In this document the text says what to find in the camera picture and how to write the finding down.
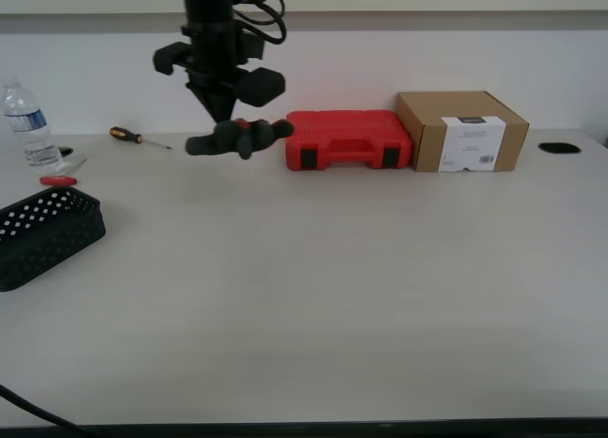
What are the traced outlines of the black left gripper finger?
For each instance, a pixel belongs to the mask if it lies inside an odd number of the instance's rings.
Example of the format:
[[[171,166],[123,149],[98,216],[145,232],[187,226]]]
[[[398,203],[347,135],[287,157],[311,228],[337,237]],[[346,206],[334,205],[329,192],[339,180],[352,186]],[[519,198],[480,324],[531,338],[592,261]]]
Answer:
[[[216,89],[216,122],[221,123],[232,119],[237,102],[234,88],[225,83],[218,84]]]
[[[199,86],[193,82],[188,82],[186,87],[194,94],[199,100],[202,106],[207,111],[208,115],[215,123],[220,122],[220,105],[215,99],[215,95],[212,91],[209,91],[203,86]]]

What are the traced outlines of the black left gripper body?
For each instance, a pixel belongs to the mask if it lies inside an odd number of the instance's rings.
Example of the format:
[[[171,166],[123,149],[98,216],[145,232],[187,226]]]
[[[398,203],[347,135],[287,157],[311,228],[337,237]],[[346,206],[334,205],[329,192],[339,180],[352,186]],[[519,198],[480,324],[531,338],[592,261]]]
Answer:
[[[212,24],[209,29],[180,28],[188,43],[175,42],[157,49],[153,54],[155,70],[171,75],[175,67],[183,67],[196,82],[204,86],[222,82],[234,86],[247,71],[250,59],[261,59],[264,40],[243,28]]]

